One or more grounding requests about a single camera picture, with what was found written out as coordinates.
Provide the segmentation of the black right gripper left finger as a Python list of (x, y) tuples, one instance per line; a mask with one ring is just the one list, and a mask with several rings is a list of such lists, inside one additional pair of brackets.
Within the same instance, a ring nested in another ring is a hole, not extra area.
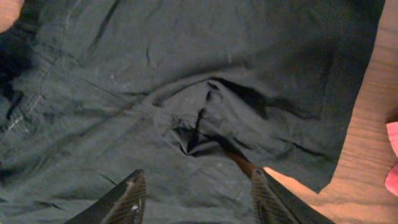
[(145, 205), (146, 180), (138, 169), (65, 224), (142, 224)]

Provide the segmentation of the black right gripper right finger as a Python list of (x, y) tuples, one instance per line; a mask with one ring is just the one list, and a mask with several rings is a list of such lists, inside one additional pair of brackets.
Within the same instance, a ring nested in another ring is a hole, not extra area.
[(251, 176), (257, 224), (333, 224), (262, 169)]

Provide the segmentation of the black shorts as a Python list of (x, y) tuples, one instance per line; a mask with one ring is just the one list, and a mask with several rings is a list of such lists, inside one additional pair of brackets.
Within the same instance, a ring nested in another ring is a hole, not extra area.
[(145, 223), (252, 223), (227, 151), (320, 192), (383, 7), (26, 1), (1, 34), (1, 222), (64, 223), (142, 169)]

